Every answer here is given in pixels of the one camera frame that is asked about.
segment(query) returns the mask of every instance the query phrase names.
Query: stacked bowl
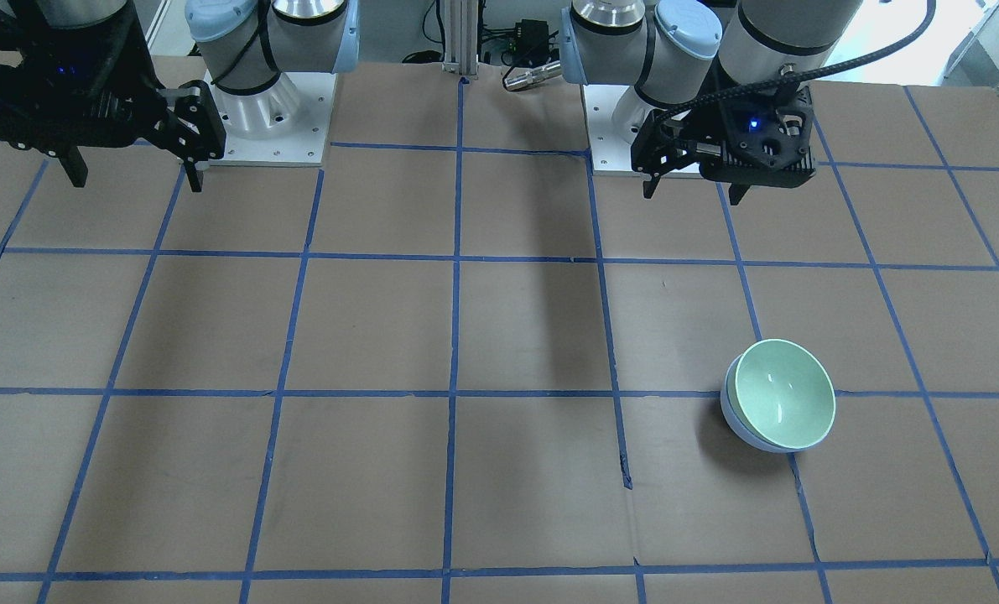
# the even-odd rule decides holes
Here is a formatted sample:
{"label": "stacked bowl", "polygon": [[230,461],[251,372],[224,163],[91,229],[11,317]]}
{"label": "stacked bowl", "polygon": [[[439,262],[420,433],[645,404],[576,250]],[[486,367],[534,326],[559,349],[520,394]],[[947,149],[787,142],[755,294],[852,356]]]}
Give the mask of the stacked bowl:
{"label": "stacked bowl", "polygon": [[726,371],[722,415],[740,439],[758,450],[797,452],[831,431],[831,377],[811,352],[793,341],[757,341]]}

